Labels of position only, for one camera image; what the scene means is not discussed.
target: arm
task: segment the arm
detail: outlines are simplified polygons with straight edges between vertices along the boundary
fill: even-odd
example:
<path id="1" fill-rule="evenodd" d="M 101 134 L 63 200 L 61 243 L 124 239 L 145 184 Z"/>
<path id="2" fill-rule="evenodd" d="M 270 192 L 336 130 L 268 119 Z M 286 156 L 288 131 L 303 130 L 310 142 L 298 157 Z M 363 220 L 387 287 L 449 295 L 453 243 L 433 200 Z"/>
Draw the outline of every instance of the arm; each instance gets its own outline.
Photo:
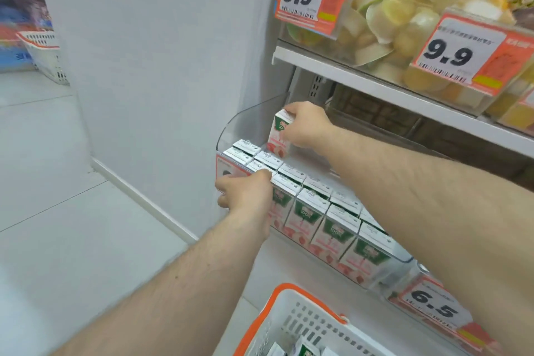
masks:
<path id="1" fill-rule="evenodd" d="M 371 214 L 513 355 L 534 348 L 534 194 L 333 126 L 309 102 L 283 138 L 326 157 Z"/>
<path id="2" fill-rule="evenodd" d="M 211 356 L 269 235 L 270 177 L 218 179 L 226 218 L 53 356 Z"/>

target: person's left hand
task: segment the person's left hand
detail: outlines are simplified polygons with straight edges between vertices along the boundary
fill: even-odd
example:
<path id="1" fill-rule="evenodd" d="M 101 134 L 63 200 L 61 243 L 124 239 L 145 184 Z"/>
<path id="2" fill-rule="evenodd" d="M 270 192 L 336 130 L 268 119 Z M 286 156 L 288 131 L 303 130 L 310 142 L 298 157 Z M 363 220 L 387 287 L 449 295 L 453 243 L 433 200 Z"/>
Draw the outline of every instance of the person's left hand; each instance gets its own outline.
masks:
<path id="1" fill-rule="evenodd" d="M 215 187 L 223 192 L 217 204 L 250 222 L 264 226 L 272 201 L 271 172 L 258 170 L 248 177 L 219 177 Z"/>

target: hand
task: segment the hand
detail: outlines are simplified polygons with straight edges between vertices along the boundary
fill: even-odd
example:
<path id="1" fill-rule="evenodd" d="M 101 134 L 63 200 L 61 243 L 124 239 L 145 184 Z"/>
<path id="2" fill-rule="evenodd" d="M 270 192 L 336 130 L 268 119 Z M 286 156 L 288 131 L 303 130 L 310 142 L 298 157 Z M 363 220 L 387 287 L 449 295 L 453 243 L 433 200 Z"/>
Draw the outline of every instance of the hand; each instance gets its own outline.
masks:
<path id="1" fill-rule="evenodd" d="M 271 172 L 258 170 L 248 177 L 219 177 L 215 187 L 223 192 L 217 204 L 230 209 L 231 214 L 237 214 L 247 222 L 257 222 L 266 228 L 269 235 L 267 213 L 272 201 Z"/>
<path id="2" fill-rule="evenodd" d="M 331 134 L 333 127 L 324 109 L 310 102 L 295 102 L 284 108 L 295 115 L 295 121 L 286 126 L 281 138 L 320 154 L 321 143 Z"/>

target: baseboard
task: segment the baseboard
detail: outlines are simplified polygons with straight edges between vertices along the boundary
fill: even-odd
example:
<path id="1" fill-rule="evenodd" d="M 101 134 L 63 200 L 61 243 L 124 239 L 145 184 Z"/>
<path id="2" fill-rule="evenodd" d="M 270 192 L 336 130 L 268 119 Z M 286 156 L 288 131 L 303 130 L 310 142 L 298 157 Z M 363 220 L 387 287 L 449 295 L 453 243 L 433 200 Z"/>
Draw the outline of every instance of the baseboard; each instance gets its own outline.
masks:
<path id="1" fill-rule="evenodd" d="M 169 228 L 170 231 L 178 235 L 178 237 L 182 239 L 186 244 L 193 245 L 194 243 L 196 243 L 196 241 L 198 241 L 198 237 L 194 233 L 192 233 L 183 225 L 181 225 L 167 212 L 163 211 L 162 208 L 154 204 L 144 194 L 142 194 L 139 190 L 137 190 L 131 184 L 129 184 L 120 176 L 118 176 L 114 171 L 109 169 L 98 159 L 91 158 L 91 166 L 97 172 L 102 174 L 102 176 L 108 179 L 112 184 L 114 184 L 117 188 L 126 193 L 128 197 L 130 197 L 133 201 L 135 201 L 142 208 L 144 208 L 152 217 L 156 218 L 159 222 Z"/>

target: barcode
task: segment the barcode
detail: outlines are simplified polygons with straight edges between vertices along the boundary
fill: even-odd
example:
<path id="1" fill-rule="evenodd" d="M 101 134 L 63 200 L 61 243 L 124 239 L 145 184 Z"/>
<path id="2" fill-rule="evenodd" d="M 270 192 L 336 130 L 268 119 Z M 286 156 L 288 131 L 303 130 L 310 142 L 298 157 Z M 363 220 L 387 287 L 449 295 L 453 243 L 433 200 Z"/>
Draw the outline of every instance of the barcode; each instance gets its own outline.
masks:
<path id="1" fill-rule="evenodd" d="M 443 69 L 436 68 L 435 66 L 430 66 L 430 65 L 427 65 L 427 64 L 424 64 L 424 63 L 421 63 L 421 62 L 418 62 L 417 65 L 421 69 L 425 69 L 427 71 L 431 71 L 432 73 L 435 73 L 436 75 L 444 76 L 444 77 L 449 78 L 450 80 L 454 80 L 455 82 L 458 82 L 458 83 L 462 83 L 462 82 L 465 82 L 467 80 L 467 78 L 465 76 L 457 75 L 454 72 L 450 73 L 448 71 L 444 71 Z"/>
<path id="2" fill-rule="evenodd" d="M 309 13 L 305 13 L 299 9 L 290 9 L 288 8 L 287 6 L 280 6 L 280 10 L 283 10 L 289 14 L 296 14 L 297 16 L 301 16 L 301 17 L 304 17 L 304 18 L 310 18 L 312 20 L 315 20 L 314 19 L 314 15 L 312 14 L 309 14 Z"/>

